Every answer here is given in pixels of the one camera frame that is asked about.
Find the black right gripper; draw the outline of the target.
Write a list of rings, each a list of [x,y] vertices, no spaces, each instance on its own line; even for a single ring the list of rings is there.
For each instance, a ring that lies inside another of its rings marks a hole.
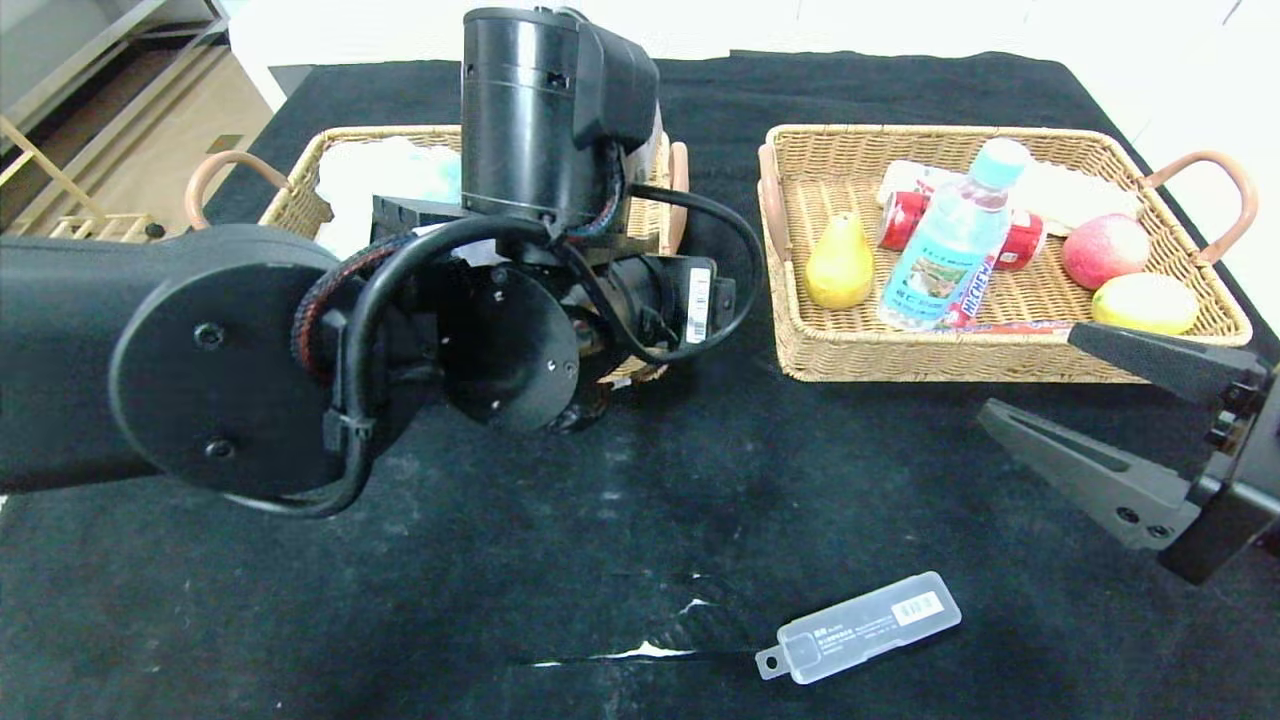
[[[1220,407],[1210,460],[1188,482],[1170,468],[998,400],[982,428],[1019,462],[1129,550],[1204,584],[1242,551],[1277,533],[1277,366],[1242,348],[1080,323],[1068,342],[1203,407]]]

